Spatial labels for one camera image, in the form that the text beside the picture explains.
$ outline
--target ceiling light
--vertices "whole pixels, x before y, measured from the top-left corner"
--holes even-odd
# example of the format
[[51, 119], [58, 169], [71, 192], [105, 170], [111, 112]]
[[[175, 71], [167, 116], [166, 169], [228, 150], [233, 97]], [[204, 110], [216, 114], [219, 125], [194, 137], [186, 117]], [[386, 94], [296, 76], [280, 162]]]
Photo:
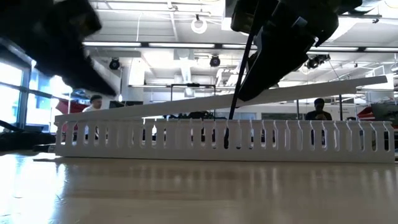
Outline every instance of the ceiling light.
[[307, 54], [315, 54], [315, 55], [328, 55], [329, 53], [328, 52], [311, 52], [311, 51], [309, 51], [309, 52], [307, 52]]
[[87, 47], [140, 47], [138, 42], [83, 42]]
[[357, 47], [311, 47], [312, 51], [330, 51], [330, 52], [340, 52], [340, 51], [357, 51]]
[[[201, 26], [197, 27], [195, 24], [201, 22]], [[207, 22], [205, 19], [199, 19], [199, 15], [197, 14], [196, 18], [191, 22], [191, 29], [197, 34], [203, 34], [207, 30]]]
[[149, 47], [212, 49], [215, 44], [149, 43]]
[[[245, 49], [246, 45], [244, 44], [223, 44], [224, 49]], [[257, 46], [252, 45], [251, 46], [252, 50], [257, 50]]]
[[167, 88], [166, 85], [129, 85], [130, 87], [139, 87], [139, 88]]
[[367, 47], [365, 49], [366, 52], [375, 51], [375, 52], [398, 52], [398, 47]]

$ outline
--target glass wall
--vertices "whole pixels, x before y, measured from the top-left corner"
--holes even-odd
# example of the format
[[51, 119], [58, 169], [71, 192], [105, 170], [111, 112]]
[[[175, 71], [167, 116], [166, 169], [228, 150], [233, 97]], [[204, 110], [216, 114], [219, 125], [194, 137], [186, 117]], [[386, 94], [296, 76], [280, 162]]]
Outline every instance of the glass wall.
[[[224, 117], [227, 118], [229, 117], [229, 112], [216, 112], [217, 117]], [[256, 113], [239, 113], [235, 112], [234, 113], [234, 119], [256, 119]]]
[[19, 99], [21, 92], [8, 86], [0, 85], [0, 120], [16, 125], [18, 121]]
[[0, 82], [20, 86], [22, 83], [22, 70], [0, 63]]
[[71, 92], [60, 76], [0, 63], [0, 120], [18, 128], [54, 133], [55, 116], [61, 114], [58, 99], [67, 100]]

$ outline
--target round ceiling lamp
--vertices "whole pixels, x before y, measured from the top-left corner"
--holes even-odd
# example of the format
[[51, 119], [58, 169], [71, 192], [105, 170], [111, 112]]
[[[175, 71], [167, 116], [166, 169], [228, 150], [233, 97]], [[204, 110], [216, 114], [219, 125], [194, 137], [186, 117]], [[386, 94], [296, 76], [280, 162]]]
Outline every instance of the round ceiling lamp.
[[[201, 22], [201, 26], [197, 27], [196, 24]], [[199, 15], [197, 14], [196, 18], [192, 20], [191, 29], [197, 34], [203, 34], [207, 30], [207, 22], [204, 19], [199, 19]]]

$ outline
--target ceiling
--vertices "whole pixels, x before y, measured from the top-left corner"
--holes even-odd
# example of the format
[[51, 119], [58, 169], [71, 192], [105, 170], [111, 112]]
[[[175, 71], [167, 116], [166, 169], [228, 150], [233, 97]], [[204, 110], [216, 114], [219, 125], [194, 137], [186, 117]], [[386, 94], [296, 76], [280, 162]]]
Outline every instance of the ceiling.
[[[228, 43], [245, 44], [247, 37], [238, 32], [221, 29], [225, 1], [217, 0], [124, 0], [91, 1], [102, 21], [103, 28], [90, 36], [92, 42], [187, 42], [187, 43]], [[373, 23], [373, 19], [342, 18], [341, 34], [327, 45], [397, 47], [398, 46], [398, 9], [392, 4], [380, 4], [378, 12], [382, 19]], [[192, 22], [199, 18], [206, 20], [207, 29], [197, 34], [192, 29]], [[182, 82], [179, 64], [174, 60], [173, 49], [154, 48], [117, 48], [89, 47], [92, 57], [108, 62], [112, 57], [119, 57], [123, 66], [129, 66], [136, 52], [140, 52], [148, 69], [145, 73], [147, 83], [171, 84]], [[214, 83], [219, 69], [224, 69], [223, 79], [228, 79], [238, 65], [243, 50], [195, 49], [195, 64], [191, 67], [193, 82]], [[210, 67], [212, 55], [219, 55], [221, 65]], [[394, 54], [366, 53], [330, 53], [331, 60], [317, 69], [308, 72], [301, 69], [288, 74], [283, 82], [300, 85], [313, 82], [327, 82], [339, 78], [361, 77], [372, 68], [394, 63]]]

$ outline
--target wooden table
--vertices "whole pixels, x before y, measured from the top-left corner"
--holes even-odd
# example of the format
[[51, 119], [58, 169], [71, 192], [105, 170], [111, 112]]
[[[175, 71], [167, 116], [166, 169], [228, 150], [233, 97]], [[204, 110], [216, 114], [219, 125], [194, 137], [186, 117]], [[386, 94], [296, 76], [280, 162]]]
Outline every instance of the wooden table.
[[0, 223], [398, 223], [394, 165], [0, 157]]

